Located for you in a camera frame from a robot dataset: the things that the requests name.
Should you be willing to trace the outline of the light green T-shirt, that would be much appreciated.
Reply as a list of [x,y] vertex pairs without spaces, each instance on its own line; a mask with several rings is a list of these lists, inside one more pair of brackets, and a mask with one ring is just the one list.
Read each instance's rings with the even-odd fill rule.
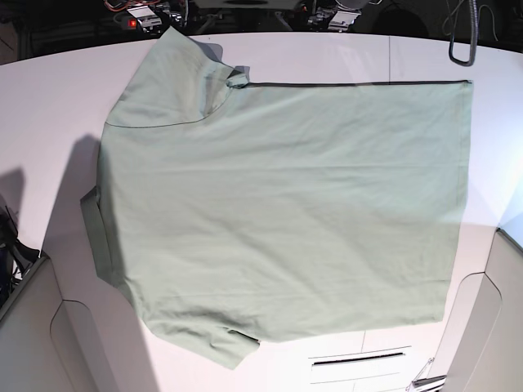
[[97,276],[158,338],[236,368],[266,341],[442,320],[473,84],[252,83],[167,30],[81,202]]

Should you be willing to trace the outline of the white slotted vent panel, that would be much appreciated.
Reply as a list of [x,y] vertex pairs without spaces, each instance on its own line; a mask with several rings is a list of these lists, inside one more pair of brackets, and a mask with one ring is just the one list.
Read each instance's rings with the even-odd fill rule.
[[400,375],[407,370],[411,352],[411,346],[404,346],[359,354],[314,357],[311,359],[311,384]]

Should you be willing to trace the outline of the left beige side cabinet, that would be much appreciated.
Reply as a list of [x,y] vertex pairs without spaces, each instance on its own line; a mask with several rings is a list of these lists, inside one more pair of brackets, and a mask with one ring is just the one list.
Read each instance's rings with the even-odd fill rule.
[[3,391],[157,391],[140,323],[92,257],[54,254],[1,320]]

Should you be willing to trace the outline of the beige side cabinet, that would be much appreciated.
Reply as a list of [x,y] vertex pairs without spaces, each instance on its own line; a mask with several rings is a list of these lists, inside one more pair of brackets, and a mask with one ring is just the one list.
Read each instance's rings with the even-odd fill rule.
[[92,257],[54,254],[1,320],[3,391],[157,391],[140,323]]
[[443,391],[522,390],[522,247],[497,229],[485,272],[460,284],[476,294],[467,310],[454,303],[431,376]]

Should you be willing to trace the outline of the right beige side cabinet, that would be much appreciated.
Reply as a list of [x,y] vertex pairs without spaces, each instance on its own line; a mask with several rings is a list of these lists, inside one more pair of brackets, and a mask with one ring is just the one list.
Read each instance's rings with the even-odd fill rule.
[[522,390],[522,247],[497,229],[485,272],[460,284],[476,294],[467,310],[454,303],[431,376],[443,391]]

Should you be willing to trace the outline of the black power strip red switch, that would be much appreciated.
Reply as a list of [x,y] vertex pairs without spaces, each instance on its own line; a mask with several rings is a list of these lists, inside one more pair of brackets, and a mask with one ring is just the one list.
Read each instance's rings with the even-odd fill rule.
[[154,16],[134,17],[128,12],[119,12],[113,18],[114,23],[122,30],[136,31],[144,34],[160,34],[169,27],[184,26],[184,17],[177,12],[161,12]]

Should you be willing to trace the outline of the metal clip bracket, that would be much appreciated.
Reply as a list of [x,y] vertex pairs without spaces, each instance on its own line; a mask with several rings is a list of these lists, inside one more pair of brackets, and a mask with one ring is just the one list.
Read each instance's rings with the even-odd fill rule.
[[429,377],[428,373],[434,362],[434,358],[430,358],[424,365],[422,370],[405,388],[406,392],[437,392],[443,388],[447,376],[433,376]]

